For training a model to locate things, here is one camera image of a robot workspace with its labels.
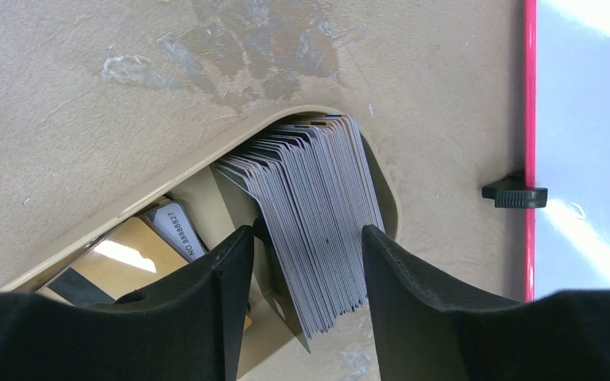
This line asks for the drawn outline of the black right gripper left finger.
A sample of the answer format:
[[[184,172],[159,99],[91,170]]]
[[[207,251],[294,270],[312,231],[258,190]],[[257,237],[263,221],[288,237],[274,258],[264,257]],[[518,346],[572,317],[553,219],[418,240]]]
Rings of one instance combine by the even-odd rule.
[[[253,258],[243,225],[112,304],[0,292],[0,380],[234,380]]]

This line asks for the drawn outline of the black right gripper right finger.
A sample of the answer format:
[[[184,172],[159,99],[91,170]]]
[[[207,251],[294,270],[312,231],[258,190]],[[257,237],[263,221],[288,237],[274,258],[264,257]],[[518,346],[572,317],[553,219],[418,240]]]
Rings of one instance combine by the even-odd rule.
[[[519,302],[447,274],[373,225],[362,253],[383,380],[610,380],[610,291]]]

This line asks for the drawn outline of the beige oval plastic tray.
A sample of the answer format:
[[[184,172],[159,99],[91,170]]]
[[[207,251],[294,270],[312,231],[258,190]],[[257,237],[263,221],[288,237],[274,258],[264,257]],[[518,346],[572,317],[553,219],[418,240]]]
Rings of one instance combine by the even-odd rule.
[[[362,306],[362,228],[399,224],[354,117],[303,106],[250,121],[7,286],[0,380],[234,380]]]

